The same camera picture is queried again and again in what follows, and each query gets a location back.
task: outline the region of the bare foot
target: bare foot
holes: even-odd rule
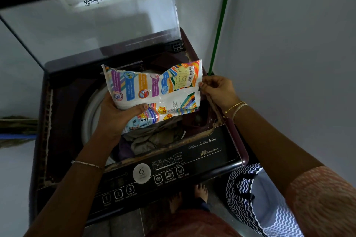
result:
[[[207,202],[207,187],[200,183],[199,185],[194,185],[194,198],[202,198],[203,201]]]
[[[171,210],[171,213],[175,213],[177,209],[182,205],[182,203],[183,203],[183,198],[181,192],[179,192],[177,195],[170,197],[169,208]]]

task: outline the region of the tile floor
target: tile floor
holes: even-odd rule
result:
[[[214,179],[204,184],[209,190],[207,204],[212,213],[224,219],[243,237],[260,236],[231,216],[214,191]],[[161,199],[144,208],[91,225],[85,228],[83,237],[144,237],[145,234],[157,226],[159,221],[169,214],[167,199]]]

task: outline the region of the forearm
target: forearm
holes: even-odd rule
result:
[[[234,123],[282,195],[296,177],[323,165],[249,106],[237,112]]]
[[[104,167],[111,150],[107,145],[94,135],[76,160]],[[82,236],[102,174],[99,168],[74,163],[25,236]]]

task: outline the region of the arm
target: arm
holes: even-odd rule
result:
[[[104,167],[127,122],[147,107],[141,104],[126,111],[118,110],[107,93],[101,104],[97,129],[76,160]],[[99,168],[74,163],[25,237],[82,236],[102,174]]]
[[[231,80],[227,78],[206,76],[200,88],[224,112],[241,102]],[[228,112],[229,118],[232,118],[237,107]],[[288,185],[302,173],[323,165],[249,106],[237,112],[234,123],[282,195],[285,195]]]

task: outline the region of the colorful packaging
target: colorful packaging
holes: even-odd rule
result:
[[[192,113],[200,106],[201,60],[176,65],[162,75],[101,66],[118,109],[126,110],[142,103],[149,105],[144,113],[128,122],[122,134],[173,116]]]

